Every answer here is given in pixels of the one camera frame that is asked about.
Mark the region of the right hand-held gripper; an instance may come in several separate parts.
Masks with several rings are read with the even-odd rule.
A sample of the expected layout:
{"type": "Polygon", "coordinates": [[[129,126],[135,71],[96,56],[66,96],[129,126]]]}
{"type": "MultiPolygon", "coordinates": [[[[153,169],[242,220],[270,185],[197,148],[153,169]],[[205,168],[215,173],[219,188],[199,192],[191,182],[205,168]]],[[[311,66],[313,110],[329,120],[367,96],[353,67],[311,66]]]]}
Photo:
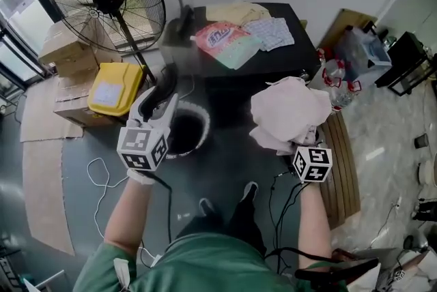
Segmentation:
{"type": "Polygon", "coordinates": [[[297,147],[292,162],[301,182],[322,183],[333,167],[332,150],[320,147],[297,147]]]}

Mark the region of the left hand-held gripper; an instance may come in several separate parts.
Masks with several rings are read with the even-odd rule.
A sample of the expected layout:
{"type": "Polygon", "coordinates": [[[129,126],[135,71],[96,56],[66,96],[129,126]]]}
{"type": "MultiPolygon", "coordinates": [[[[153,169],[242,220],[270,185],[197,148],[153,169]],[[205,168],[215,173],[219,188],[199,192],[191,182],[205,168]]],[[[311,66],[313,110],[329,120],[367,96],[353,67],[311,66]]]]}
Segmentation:
{"type": "Polygon", "coordinates": [[[173,94],[178,71],[175,66],[156,68],[159,69],[155,73],[156,83],[144,82],[130,107],[126,126],[119,132],[117,153],[128,169],[155,171],[169,150],[167,139],[179,101],[179,94],[173,94]],[[150,119],[171,94],[161,117],[150,119]]]}

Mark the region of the white laundry basket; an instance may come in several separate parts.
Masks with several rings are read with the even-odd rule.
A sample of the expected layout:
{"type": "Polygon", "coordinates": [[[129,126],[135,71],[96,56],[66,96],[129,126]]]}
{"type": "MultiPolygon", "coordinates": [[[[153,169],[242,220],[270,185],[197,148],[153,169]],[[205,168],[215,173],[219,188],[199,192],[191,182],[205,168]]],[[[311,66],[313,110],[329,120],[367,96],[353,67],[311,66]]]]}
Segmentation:
{"type": "Polygon", "coordinates": [[[211,118],[202,106],[180,100],[170,125],[166,159],[187,156],[198,150],[210,132],[211,118]]]}

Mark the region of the pink striped clothes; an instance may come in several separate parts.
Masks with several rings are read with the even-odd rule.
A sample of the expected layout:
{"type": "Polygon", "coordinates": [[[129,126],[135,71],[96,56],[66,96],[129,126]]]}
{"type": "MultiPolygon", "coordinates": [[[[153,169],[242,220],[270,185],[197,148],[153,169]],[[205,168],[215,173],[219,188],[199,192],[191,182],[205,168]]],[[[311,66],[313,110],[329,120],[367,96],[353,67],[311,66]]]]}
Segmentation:
{"type": "Polygon", "coordinates": [[[317,127],[331,113],[328,92],[309,88],[303,79],[288,76],[251,97],[255,128],[249,136],[278,156],[290,156],[298,146],[315,144],[317,127]]]}

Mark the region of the black washing machine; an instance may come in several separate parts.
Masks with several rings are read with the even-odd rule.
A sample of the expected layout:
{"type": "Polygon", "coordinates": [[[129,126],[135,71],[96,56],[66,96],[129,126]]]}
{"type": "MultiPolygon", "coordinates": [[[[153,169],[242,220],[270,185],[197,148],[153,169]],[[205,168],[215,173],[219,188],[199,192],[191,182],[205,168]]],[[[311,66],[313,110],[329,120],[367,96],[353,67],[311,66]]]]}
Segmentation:
{"type": "Polygon", "coordinates": [[[284,18],[294,43],[269,52],[258,51],[237,70],[230,69],[194,47],[191,64],[206,88],[206,97],[213,102],[246,102],[261,91],[266,82],[275,82],[302,72],[311,78],[320,67],[320,60],[307,32],[288,3],[261,3],[274,18],[284,18]]]}

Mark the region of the person's right forearm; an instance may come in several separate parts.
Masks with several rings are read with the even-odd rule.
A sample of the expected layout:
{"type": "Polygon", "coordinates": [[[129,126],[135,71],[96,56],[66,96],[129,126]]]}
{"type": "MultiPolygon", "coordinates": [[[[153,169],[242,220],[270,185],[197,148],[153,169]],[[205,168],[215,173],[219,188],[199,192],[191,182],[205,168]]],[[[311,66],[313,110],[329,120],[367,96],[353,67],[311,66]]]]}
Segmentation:
{"type": "Polygon", "coordinates": [[[331,258],[330,227],[318,183],[308,183],[300,193],[298,249],[331,258]]]}

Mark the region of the person's left forearm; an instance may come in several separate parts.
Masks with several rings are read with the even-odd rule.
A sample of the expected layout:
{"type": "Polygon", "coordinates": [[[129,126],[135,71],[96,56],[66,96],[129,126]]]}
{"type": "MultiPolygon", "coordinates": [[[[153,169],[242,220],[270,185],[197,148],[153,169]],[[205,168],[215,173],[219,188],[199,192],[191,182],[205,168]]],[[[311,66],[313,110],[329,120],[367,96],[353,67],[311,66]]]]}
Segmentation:
{"type": "Polygon", "coordinates": [[[126,186],[109,218],[104,242],[135,257],[143,239],[147,208],[155,183],[136,170],[127,170],[126,186]]]}

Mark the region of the wooden slat board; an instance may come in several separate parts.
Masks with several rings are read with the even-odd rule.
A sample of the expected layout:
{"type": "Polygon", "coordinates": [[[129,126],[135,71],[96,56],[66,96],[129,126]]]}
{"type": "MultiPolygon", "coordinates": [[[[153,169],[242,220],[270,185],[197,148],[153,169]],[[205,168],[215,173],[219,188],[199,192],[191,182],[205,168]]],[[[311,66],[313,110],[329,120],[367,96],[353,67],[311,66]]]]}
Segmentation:
{"type": "Polygon", "coordinates": [[[335,229],[361,210],[358,177],[342,114],[331,115],[320,131],[333,156],[333,167],[320,189],[329,226],[335,229]]]}

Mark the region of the yellow lid trash bin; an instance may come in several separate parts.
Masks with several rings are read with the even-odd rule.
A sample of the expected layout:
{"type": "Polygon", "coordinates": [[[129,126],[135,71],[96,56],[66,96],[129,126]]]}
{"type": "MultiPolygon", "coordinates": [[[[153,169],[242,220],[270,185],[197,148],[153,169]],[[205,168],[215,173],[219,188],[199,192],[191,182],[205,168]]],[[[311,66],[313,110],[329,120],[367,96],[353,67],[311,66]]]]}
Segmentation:
{"type": "Polygon", "coordinates": [[[142,82],[142,65],[101,63],[88,95],[88,108],[95,114],[126,121],[142,82]]]}

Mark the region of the person's right shoe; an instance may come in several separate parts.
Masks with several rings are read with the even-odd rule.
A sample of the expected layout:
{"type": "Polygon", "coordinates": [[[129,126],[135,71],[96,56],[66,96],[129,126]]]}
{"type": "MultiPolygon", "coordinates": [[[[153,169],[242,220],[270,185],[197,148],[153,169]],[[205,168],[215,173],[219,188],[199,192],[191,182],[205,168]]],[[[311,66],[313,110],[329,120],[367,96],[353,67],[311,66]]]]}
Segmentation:
{"type": "Polygon", "coordinates": [[[243,196],[240,199],[240,202],[241,203],[253,203],[255,200],[255,197],[257,196],[258,190],[259,190],[259,186],[258,186],[257,182],[250,181],[244,187],[243,196]]]}

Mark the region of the person's shoe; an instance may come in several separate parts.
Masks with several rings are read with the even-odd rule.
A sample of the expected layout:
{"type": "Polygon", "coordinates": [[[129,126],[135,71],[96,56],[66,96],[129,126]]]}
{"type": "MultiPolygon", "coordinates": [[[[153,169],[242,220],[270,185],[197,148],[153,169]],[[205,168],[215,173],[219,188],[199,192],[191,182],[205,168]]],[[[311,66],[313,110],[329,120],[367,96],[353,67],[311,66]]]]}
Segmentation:
{"type": "Polygon", "coordinates": [[[257,196],[258,190],[259,190],[259,186],[258,186],[257,182],[250,181],[244,187],[243,196],[240,199],[240,202],[241,203],[253,203],[255,200],[255,197],[257,196]]]}
{"type": "Polygon", "coordinates": [[[207,198],[202,198],[199,200],[199,211],[203,217],[215,214],[214,206],[207,198]]]}

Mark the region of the grey dustpan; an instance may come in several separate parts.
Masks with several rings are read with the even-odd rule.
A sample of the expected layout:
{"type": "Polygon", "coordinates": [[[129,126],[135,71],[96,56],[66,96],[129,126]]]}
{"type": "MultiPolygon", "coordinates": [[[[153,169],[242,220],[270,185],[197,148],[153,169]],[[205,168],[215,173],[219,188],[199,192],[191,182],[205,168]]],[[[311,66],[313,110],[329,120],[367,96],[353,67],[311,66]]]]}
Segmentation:
{"type": "Polygon", "coordinates": [[[180,16],[170,20],[163,33],[163,46],[190,48],[193,33],[193,9],[185,5],[180,16]]]}

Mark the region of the pink detergent bag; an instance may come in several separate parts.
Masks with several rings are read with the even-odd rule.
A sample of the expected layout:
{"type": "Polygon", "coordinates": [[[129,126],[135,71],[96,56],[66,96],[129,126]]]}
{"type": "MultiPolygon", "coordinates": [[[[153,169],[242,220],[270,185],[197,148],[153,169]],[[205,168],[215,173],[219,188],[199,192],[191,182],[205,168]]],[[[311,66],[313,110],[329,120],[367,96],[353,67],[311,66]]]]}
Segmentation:
{"type": "Polygon", "coordinates": [[[207,25],[193,39],[203,52],[233,70],[240,69],[261,48],[259,40],[254,36],[225,21],[207,25]]]}

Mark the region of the pile of clear plastic bottles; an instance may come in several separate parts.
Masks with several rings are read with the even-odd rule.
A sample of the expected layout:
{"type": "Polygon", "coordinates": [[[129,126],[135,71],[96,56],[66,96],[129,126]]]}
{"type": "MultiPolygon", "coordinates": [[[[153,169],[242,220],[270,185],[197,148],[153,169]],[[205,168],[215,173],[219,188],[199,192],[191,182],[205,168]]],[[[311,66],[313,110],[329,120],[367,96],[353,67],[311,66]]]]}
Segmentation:
{"type": "Polygon", "coordinates": [[[322,86],[320,89],[328,92],[332,111],[338,113],[362,91],[361,82],[346,78],[346,70],[350,64],[334,56],[331,49],[318,48],[318,55],[322,63],[322,86]]]}

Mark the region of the person's black trousers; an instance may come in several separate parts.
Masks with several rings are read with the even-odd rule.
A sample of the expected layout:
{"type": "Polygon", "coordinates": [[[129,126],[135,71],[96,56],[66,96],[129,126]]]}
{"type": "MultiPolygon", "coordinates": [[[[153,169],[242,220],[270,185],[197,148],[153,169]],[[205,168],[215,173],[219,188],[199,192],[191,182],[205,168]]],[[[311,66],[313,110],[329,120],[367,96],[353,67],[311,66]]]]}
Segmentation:
{"type": "Polygon", "coordinates": [[[224,222],[222,215],[217,211],[214,215],[206,217],[196,216],[181,230],[176,239],[192,234],[218,233],[244,241],[264,256],[266,247],[261,231],[255,222],[254,212],[253,203],[239,202],[233,216],[227,223],[224,222]]]}

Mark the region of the stack of flat cardboard boxes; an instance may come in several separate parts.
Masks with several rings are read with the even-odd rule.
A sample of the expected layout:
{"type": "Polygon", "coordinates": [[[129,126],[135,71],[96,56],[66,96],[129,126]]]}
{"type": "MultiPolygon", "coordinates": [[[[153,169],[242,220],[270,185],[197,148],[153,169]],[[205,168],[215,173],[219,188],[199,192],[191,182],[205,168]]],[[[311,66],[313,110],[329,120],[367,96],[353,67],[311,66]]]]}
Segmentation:
{"type": "Polygon", "coordinates": [[[98,67],[93,48],[63,22],[55,23],[48,30],[38,61],[44,65],[54,64],[60,77],[98,67]]]}

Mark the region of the beige cloth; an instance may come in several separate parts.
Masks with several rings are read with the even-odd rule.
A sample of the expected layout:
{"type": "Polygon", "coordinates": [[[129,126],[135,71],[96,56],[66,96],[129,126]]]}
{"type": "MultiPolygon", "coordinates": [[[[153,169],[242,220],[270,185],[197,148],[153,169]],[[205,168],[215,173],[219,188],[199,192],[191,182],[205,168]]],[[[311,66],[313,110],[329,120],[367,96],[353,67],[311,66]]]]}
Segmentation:
{"type": "Polygon", "coordinates": [[[270,17],[270,12],[265,7],[247,1],[234,1],[206,7],[206,20],[228,22],[240,27],[246,23],[270,17]]]}

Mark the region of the person's left shoe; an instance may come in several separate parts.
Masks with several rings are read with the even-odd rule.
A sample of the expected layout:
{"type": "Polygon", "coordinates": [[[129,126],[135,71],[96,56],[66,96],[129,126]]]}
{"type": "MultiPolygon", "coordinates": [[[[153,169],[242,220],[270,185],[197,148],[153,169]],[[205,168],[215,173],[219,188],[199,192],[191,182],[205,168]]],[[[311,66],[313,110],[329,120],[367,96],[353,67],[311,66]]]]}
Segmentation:
{"type": "Polygon", "coordinates": [[[199,211],[203,217],[215,214],[214,206],[207,198],[202,198],[199,200],[199,211]]]}

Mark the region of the checked cloth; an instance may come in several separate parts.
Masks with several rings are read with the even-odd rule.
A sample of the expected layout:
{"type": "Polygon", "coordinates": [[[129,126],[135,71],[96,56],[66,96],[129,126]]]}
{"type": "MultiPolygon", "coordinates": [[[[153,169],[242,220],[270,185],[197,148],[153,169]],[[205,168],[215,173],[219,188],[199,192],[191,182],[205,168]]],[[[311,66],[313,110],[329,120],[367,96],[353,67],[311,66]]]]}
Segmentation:
{"type": "Polygon", "coordinates": [[[243,29],[259,41],[260,50],[264,52],[295,44],[293,35],[284,18],[254,20],[245,24],[243,29]]]}

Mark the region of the clear plastic bag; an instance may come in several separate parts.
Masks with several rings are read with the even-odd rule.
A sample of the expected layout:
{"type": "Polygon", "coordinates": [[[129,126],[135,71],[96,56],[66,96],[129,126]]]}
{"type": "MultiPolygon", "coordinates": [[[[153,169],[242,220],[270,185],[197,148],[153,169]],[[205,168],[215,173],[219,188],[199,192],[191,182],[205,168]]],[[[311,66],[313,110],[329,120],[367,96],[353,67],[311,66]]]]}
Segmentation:
{"type": "Polygon", "coordinates": [[[391,59],[377,36],[348,27],[334,46],[346,67],[345,81],[359,81],[362,87],[374,84],[392,66],[391,59]]]}

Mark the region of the wide cardboard floor sheet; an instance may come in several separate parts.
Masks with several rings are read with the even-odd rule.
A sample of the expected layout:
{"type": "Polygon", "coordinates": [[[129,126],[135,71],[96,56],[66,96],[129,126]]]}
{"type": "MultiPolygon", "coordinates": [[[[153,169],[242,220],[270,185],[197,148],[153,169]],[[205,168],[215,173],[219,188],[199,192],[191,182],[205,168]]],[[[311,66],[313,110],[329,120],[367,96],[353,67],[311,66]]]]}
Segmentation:
{"type": "Polygon", "coordinates": [[[82,127],[53,112],[54,99],[41,93],[27,94],[20,125],[20,142],[82,138],[82,127]]]}

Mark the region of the black metal stand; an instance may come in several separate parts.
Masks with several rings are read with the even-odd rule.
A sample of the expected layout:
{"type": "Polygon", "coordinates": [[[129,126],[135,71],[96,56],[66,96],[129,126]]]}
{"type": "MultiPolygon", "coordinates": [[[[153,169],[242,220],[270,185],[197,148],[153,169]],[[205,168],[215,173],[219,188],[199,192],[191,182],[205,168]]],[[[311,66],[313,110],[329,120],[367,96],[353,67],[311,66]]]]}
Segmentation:
{"type": "Polygon", "coordinates": [[[397,96],[410,95],[412,90],[437,74],[437,55],[428,55],[415,34],[406,31],[388,50],[392,66],[375,84],[386,87],[397,96]]]}

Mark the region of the leaning wooden board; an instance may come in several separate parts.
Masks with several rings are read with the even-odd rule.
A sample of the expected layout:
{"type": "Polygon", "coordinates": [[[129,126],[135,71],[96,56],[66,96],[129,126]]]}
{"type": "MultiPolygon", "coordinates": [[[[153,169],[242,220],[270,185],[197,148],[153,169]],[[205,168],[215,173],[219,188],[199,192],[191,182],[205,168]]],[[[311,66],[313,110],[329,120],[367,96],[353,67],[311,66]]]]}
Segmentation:
{"type": "Polygon", "coordinates": [[[332,48],[342,37],[347,27],[363,28],[369,21],[375,23],[378,20],[375,16],[360,13],[354,10],[342,8],[331,23],[324,37],[320,41],[319,48],[332,48]]]}

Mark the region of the person's green shirt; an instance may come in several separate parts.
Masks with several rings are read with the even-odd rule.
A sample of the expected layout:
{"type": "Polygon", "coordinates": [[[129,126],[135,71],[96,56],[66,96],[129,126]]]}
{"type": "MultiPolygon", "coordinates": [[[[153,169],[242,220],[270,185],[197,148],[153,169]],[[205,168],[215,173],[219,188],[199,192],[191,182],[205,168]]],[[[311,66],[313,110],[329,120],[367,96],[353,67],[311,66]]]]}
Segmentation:
{"type": "Polygon", "coordinates": [[[308,281],[273,272],[256,249],[221,234],[175,240],[144,274],[121,248],[102,243],[84,265],[73,292],[315,292],[308,281]]]}

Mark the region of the long cardboard floor sheet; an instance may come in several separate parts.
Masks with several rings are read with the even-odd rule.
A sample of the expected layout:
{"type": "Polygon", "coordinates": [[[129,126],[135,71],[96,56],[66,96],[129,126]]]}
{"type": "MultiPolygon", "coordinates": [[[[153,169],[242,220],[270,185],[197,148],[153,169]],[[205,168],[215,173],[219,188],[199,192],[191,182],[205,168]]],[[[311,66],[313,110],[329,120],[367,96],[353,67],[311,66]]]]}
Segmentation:
{"type": "Polygon", "coordinates": [[[23,193],[31,236],[75,255],[64,205],[61,139],[23,143],[23,193]]]}

